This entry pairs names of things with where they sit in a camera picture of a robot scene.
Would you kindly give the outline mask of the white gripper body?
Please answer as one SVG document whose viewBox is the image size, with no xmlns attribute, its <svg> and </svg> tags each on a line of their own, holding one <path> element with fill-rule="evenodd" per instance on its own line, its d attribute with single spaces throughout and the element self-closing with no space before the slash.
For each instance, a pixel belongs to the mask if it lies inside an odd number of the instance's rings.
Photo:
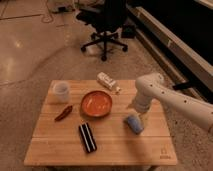
<svg viewBox="0 0 213 171">
<path fill-rule="evenodd" d="M 133 107 L 139 113 L 146 113 L 150 109 L 152 99 L 150 92 L 137 91 L 133 99 Z"/>
</svg>

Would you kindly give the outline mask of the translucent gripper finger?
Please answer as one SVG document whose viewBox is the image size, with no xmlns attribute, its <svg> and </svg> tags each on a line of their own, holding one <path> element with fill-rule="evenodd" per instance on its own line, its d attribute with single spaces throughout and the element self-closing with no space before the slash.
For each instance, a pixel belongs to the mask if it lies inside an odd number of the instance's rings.
<svg viewBox="0 0 213 171">
<path fill-rule="evenodd" d="M 148 113 L 142 113 L 142 114 L 139 115 L 139 118 L 140 118 L 142 124 L 144 126 L 146 126 L 147 123 L 148 123 L 149 114 Z"/>
<path fill-rule="evenodd" d="M 134 104 L 133 103 L 128 104 L 127 109 L 128 110 L 130 110 L 130 109 L 134 110 Z"/>
</svg>

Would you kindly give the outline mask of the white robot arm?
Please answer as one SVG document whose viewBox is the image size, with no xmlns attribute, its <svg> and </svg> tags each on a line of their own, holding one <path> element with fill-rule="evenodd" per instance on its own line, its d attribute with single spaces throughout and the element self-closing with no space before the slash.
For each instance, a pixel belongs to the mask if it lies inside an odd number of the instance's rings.
<svg viewBox="0 0 213 171">
<path fill-rule="evenodd" d="M 135 80 L 137 90 L 131 106 L 141 114 L 146 113 L 153 99 L 180 112 L 201 129 L 213 135 L 213 104 L 178 93 L 164 86 L 160 73 L 151 73 Z"/>
</svg>

